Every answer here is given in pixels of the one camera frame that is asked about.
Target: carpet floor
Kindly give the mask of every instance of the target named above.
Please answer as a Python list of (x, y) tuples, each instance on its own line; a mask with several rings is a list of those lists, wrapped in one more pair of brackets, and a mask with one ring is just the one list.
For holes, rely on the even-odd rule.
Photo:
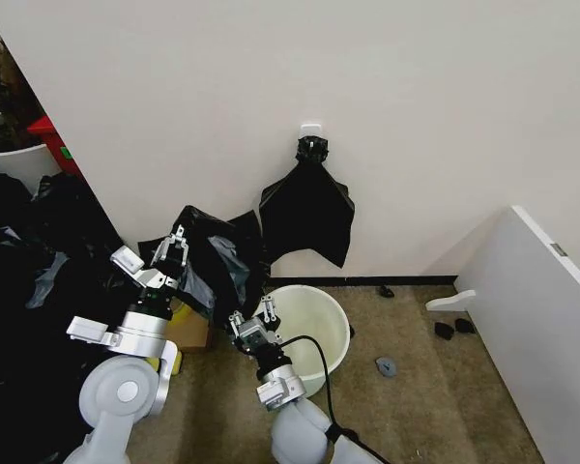
[[(434, 335), (435, 321), (453, 325), (460, 313), (428, 313), (424, 304), (453, 287), (391, 289), (393, 299), (374, 287), (323, 288), (356, 331), (332, 374), (337, 421), (391, 463), (543, 462), (479, 336)], [(392, 379), (376, 368), (381, 356), (395, 360)], [(209, 352), (185, 355), (161, 415), (134, 427), (131, 463), (273, 463), (275, 413), (257, 400), (255, 371), (224, 333)], [(324, 389), (310, 399), (327, 410)]]

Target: white bucket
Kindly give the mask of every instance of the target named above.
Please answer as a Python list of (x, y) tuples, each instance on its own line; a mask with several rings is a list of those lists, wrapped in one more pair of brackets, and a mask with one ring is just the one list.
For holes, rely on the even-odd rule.
[[(350, 326), (339, 303), (331, 295), (307, 285), (288, 285), (270, 295), (275, 299), (275, 311), (281, 319), (277, 333), (282, 340), (298, 335), (312, 336), (322, 347), (329, 373), (333, 372), (346, 356), (350, 343)], [(263, 309), (261, 304), (257, 312)], [(301, 376), (306, 396), (318, 392), (325, 383), (325, 372), (316, 346), (309, 340), (298, 340), (285, 346), (283, 351)]]

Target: trash bag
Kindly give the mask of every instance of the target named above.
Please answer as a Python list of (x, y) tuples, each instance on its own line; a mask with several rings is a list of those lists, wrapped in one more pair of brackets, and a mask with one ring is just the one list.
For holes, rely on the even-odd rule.
[(348, 188), (322, 165), (328, 141), (317, 136), (299, 140), (297, 166), (262, 191), (260, 218), (270, 261), (311, 248), (341, 268), (350, 246), (355, 204)]
[[(178, 279), (177, 298), (218, 327), (225, 327), (235, 310), (251, 317), (271, 271), (255, 213), (223, 221), (186, 206), (172, 230), (178, 224), (185, 227), (188, 262)], [(161, 240), (138, 244), (147, 264)]]
[(43, 176), (29, 216), (49, 246), (70, 258), (90, 258), (101, 269), (124, 244), (90, 187), (65, 173)]
[[(59, 176), (45, 178), (45, 187), (60, 188), (45, 189), (45, 196), (33, 200), (20, 181), (0, 174), (0, 456), (5, 462), (62, 462), (81, 444), (90, 427), (79, 414), (79, 390), (107, 355), (100, 346), (69, 340), (65, 330), (75, 315), (118, 324), (137, 292), (121, 283), (122, 273), (108, 256), (99, 258), (117, 235), (103, 223), (109, 221), (92, 192), (77, 179)], [(13, 437), (19, 446), (13, 447)]]

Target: white wall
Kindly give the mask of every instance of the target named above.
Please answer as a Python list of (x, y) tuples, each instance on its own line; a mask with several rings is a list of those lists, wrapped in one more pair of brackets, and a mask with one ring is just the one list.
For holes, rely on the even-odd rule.
[(0, 0), (0, 32), (131, 243), (244, 212), (317, 120), (353, 242), (278, 276), (457, 274), (510, 203), (580, 266), (580, 0)]

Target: white plastic piece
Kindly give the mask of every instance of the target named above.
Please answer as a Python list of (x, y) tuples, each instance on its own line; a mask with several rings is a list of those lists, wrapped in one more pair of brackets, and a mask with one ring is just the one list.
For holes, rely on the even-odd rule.
[(96, 343), (102, 341), (105, 331), (107, 331), (107, 324), (79, 316), (74, 316), (67, 328), (67, 334), (71, 336), (71, 339)]
[(124, 245), (114, 251), (110, 257), (110, 260), (129, 271), (131, 274), (135, 274), (137, 271), (144, 267), (144, 261), (135, 254), (135, 252)]
[(475, 299), (475, 290), (466, 290), (448, 298), (437, 298), (425, 304), (428, 311), (466, 311)]
[(299, 131), (299, 138), (307, 137), (308, 135), (315, 135), (322, 137), (322, 125), (319, 123), (305, 123), (301, 124)]
[[(307, 285), (288, 285), (271, 292), (281, 320), (277, 333), (284, 340), (297, 335), (315, 338), (327, 360), (329, 373), (337, 369), (348, 351), (350, 325), (344, 310), (328, 293)], [(256, 314), (264, 311), (260, 304)], [(325, 383), (325, 371), (318, 350), (308, 340), (299, 340), (283, 348), (292, 360), (297, 375), (310, 397)]]

